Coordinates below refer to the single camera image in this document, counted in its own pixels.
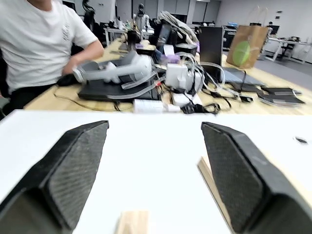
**humanoid robot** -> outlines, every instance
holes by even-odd
[[[144,5],[141,3],[138,6],[137,14],[133,14],[134,26],[137,27],[139,31],[151,29],[150,17],[144,12]]]

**black pants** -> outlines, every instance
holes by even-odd
[[[10,102],[3,107],[3,113],[8,115],[16,109],[23,109],[25,105],[52,86],[53,84],[38,87],[25,87],[15,90],[10,96]]]

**wooden block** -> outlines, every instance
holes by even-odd
[[[148,234],[148,221],[148,211],[123,212],[115,234]]]
[[[216,204],[218,205],[224,220],[226,221],[226,223],[228,224],[230,230],[232,233],[235,233],[232,226],[231,226],[231,219],[229,216],[229,213],[224,205],[224,203],[221,200],[220,194],[218,192],[218,189],[215,185],[215,181],[211,172],[211,167],[210,167],[210,162],[208,159],[208,156],[202,157],[201,160],[198,163],[198,169],[201,173],[201,175],[203,176],[208,189],[210,190],[212,196],[214,197],[214,200],[216,202]]]

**white t-shirt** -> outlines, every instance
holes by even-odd
[[[57,0],[52,8],[45,12],[27,0],[0,0],[0,48],[11,92],[56,83],[72,43],[86,47],[97,40],[74,10]]]

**purple object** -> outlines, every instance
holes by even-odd
[[[136,49],[144,49],[144,45],[142,45],[142,44],[136,44]]]
[[[162,55],[161,56],[162,65],[167,65],[168,63],[179,63],[180,61],[181,61],[181,58],[179,55],[169,55],[169,56]]]
[[[199,45],[199,42],[197,42],[197,53],[200,53],[200,45]]]

